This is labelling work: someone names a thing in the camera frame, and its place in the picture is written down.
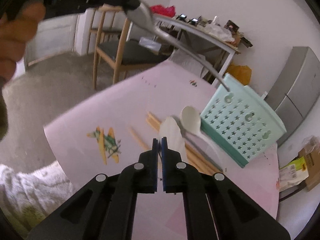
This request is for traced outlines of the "person left hand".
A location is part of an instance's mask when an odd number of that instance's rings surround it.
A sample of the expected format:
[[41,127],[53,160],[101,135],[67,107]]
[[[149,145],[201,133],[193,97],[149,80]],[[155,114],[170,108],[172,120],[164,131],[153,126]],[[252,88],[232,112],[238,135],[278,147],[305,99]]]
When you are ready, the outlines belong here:
[[15,20],[1,18],[1,79],[8,82],[16,72],[17,62],[25,53],[27,43],[36,35],[46,9],[41,2],[31,2]]

